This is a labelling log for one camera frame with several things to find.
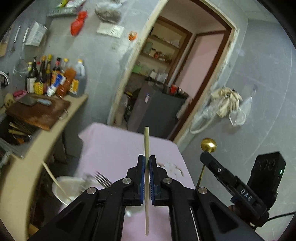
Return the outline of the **dark glass bottle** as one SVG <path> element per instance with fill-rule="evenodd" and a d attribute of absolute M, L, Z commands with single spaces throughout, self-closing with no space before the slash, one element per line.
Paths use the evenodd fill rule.
<path fill-rule="evenodd" d="M 36 58 L 35 56 L 32 62 L 28 62 L 28 75 L 26 76 L 27 93 L 34 93 L 34 84 L 38 76 Z"/>

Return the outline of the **white plastic utensil caddy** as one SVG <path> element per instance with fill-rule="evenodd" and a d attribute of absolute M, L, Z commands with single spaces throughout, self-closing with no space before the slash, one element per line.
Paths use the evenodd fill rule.
<path fill-rule="evenodd" d="M 60 176 L 57 178 L 57 182 L 58 185 L 55 182 L 52 184 L 52 192 L 65 206 L 90 187 L 95 187 L 98 190 L 103 189 L 103 186 L 91 175 L 86 175 L 83 178 Z"/>

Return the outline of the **large dark soy jug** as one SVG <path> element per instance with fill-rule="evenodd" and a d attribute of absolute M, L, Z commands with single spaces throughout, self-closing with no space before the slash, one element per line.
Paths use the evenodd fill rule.
<path fill-rule="evenodd" d="M 73 97 L 80 97 L 85 92 L 87 82 L 83 60 L 78 59 L 74 69 L 76 71 L 76 75 L 70 86 L 69 95 Z"/>

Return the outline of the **grey wall spice rack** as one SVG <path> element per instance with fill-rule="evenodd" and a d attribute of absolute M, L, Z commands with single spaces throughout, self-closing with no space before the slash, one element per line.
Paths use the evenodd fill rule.
<path fill-rule="evenodd" d="M 79 11 L 81 11 L 82 7 L 72 7 L 72 8 L 58 8 L 49 11 L 48 17 L 61 17 L 61 16 L 76 16 Z"/>

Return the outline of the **wooden shelf unit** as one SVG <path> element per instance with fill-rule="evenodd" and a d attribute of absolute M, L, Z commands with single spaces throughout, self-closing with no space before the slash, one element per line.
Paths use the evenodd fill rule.
<path fill-rule="evenodd" d="M 192 35 L 177 23 L 159 16 L 132 72 L 168 84 Z"/>

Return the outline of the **cleaver knife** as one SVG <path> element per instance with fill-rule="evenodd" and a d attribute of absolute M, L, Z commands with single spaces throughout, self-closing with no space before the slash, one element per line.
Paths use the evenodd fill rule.
<path fill-rule="evenodd" d="M 35 104 L 39 103 L 44 106 L 50 106 L 52 102 L 47 99 L 43 98 L 33 98 L 29 95 L 26 95 L 18 100 L 21 104 L 27 105 L 27 106 L 34 106 Z"/>

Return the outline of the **white wall switch plate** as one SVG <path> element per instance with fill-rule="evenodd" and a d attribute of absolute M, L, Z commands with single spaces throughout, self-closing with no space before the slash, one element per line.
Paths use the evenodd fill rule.
<path fill-rule="evenodd" d="M 120 38 L 125 28 L 116 24 L 101 22 L 96 32 L 109 37 Z"/>

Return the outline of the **gold spoon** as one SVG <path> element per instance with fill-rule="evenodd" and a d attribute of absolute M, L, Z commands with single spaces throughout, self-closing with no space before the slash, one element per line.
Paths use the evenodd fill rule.
<path fill-rule="evenodd" d="M 201 149 L 203 150 L 203 152 L 212 153 L 216 150 L 216 148 L 217 148 L 217 144 L 212 138 L 204 138 L 201 141 Z M 200 173 L 200 176 L 199 176 L 199 179 L 197 182 L 197 186 L 196 186 L 197 189 L 199 188 L 199 186 L 201 184 L 204 170 L 205 170 L 205 165 L 202 166 L 201 173 Z"/>

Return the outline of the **wooden chopstick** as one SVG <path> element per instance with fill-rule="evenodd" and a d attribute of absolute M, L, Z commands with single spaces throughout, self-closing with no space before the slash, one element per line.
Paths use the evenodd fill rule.
<path fill-rule="evenodd" d="M 145 235 L 149 235 L 149 127 L 144 128 L 144 156 L 145 156 Z"/>

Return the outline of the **red plastic bag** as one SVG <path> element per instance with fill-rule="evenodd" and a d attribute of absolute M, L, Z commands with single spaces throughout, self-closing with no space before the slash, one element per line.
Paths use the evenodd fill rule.
<path fill-rule="evenodd" d="M 70 25 L 70 33 L 72 36 L 77 36 L 84 25 L 84 21 L 88 16 L 87 11 L 80 11 L 77 18 Z"/>

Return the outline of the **white tube bottle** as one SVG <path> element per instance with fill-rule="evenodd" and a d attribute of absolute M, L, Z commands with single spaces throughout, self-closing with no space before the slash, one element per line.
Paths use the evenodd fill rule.
<path fill-rule="evenodd" d="M 55 81 L 53 82 L 53 84 L 51 84 L 48 88 L 47 88 L 47 96 L 48 97 L 52 97 L 56 91 L 57 91 L 57 88 L 60 86 L 60 85 L 63 85 L 64 82 L 66 81 L 66 77 L 62 74 L 57 74 L 56 76 L 56 79 Z"/>

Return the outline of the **grey mini fridge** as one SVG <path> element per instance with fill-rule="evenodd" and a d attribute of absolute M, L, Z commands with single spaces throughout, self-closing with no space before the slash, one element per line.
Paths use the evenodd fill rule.
<path fill-rule="evenodd" d="M 148 126 L 151 136 L 168 138 L 178 122 L 177 113 L 185 100 L 184 97 L 165 94 L 152 83 L 145 82 L 127 121 L 127 130 L 144 133 L 144 127 Z"/>

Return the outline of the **steel fork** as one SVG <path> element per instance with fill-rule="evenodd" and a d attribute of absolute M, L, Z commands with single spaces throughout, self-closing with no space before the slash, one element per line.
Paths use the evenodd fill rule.
<path fill-rule="evenodd" d="M 101 173 L 99 173 L 98 171 L 95 172 L 94 178 L 104 188 L 109 188 L 112 186 L 112 182 L 109 179 L 107 179 L 105 176 L 103 176 Z"/>

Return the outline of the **chopstick in bowl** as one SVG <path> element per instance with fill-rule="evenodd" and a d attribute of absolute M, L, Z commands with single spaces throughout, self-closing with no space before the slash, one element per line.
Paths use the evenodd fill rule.
<path fill-rule="evenodd" d="M 53 175 L 53 173 L 51 172 L 50 168 L 48 167 L 48 165 L 42 161 L 42 165 L 45 168 L 46 172 L 49 174 L 49 176 L 51 177 L 51 179 L 53 180 L 53 182 L 57 185 L 57 187 L 62 191 L 62 193 L 65 195 L 65 197 L 69 200 L 72 201 L 70 199 L 70 197 L 66 194 L 65 190 L 61 187 L 61 185 L 58 183 L 57 179 L 55 178 L 55 176 Z"/>

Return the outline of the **pink floral tablecloth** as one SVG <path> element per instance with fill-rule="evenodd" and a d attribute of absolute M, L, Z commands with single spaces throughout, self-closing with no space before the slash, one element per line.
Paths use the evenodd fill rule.
<path fill-rule="evenodd" d="M 128 169 L 136 166 L 138 156 L 144 154 L 144 136 L 140 133 L 93 123 L 78 136 L 83 143 L 82 153 L 78 167 L 71 177 L 83 178 L 98 171 L 111 182 L 115 182 L 124 178 Z M 149 153 L 156 157 L 157 164 L 166 169 L 169 177 L 178 180 L 185 187 L 194 187 L 176 144 L 163 138 L 150 137 Z M 149 235 L 146 236 L 145 207 L 128 206 L 122 240 L 171 240 L 168 207 L 149 206 Z"/>

